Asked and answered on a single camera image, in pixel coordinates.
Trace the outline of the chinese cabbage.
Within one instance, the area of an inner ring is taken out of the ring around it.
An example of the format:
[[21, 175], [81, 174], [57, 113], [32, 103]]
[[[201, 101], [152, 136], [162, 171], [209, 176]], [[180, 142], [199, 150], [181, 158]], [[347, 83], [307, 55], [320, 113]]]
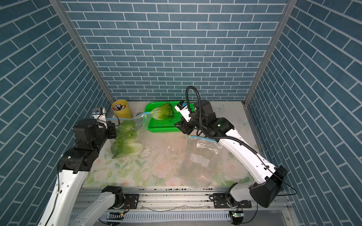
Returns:
[[134, 121], [124, 121], [117, 128], [116, 141], [133, 143], [138, 139], [138, 124]]
[[141, 153], [143, 145], [140, 143], [124, 143], [123, 141], [115, 142], [111, 147], [111, 153], [113, 159], [134, 156]]
[[174, 118], [173, 110], [174, 107], [169, 102], [166, 102], [162, 106], [152, 110], [153, 112], [152, 118], [155, 120], [173, 119]]

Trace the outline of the clear zipper bag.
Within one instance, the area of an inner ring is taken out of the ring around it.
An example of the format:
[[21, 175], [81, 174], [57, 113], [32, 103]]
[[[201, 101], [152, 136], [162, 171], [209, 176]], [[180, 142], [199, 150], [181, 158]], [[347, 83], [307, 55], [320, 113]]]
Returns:
[[110, 152], [113, 159], [139, 155], [144, 149], [144, 139], [153, 112], [145, 112], [131, 119], [120, 118], [117, 137]]
[[178, 171], [183, 185], [191, 188], [226, 186], [238, 182], [230, 172], [223, 170], [231, 160], [229, 151], [221, 144], [207, 138], [187, 136], [184, 158]]

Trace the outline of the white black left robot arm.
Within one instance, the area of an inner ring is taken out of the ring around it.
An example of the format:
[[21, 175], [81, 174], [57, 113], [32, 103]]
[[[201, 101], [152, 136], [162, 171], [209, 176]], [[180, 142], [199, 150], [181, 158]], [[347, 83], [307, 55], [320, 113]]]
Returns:
[[92, 226], [108, 209], [125, 206], [122, 188], [106, 186], [86, 210], [70, 219], [78, 193], [102, 147], [117, 136], [113, 122], [91, 118], [76, 123], [73, 132], [75, 145], [62, 155], [57, 165], [56, 183], [38, 223], [40, 226]]

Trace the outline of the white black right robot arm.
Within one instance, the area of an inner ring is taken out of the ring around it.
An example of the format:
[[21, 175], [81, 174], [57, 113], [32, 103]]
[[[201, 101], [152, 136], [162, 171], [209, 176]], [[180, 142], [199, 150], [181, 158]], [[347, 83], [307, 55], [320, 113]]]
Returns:
[[287, 170], [276, 167], [249, 146], [227, 119], [216, 116], [208, 101], [195, 103], [194, 108], [192, 111], [184, 101], [177, 103], [175, 110], [182, 117], [175, 127], [187, 135], [198, 129], [227, 148], [254, 178], [255, 183], [249, 186], [252, 199], [262, 207], [269, 207], [282, 189]]

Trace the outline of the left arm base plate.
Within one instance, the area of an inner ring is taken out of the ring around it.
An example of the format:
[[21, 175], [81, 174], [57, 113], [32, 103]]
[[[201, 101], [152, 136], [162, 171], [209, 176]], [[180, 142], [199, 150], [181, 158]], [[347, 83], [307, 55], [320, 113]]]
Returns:
[[139, 203], [139, 197], [139, 194], [124, 194], [121, 204], [116, 207], [112, 206], [109, 210], [135, 210]]

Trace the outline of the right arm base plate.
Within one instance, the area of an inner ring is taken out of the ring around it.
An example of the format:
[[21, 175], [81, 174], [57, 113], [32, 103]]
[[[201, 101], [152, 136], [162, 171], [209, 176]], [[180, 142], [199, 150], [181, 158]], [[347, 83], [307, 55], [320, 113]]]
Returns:
[[235, 201], [230, 195], [225, 193], [213, 193], [209, 196], [209, 200], [213, 203], [215, 209], [250, 209], [252, 204], [250, 200]]

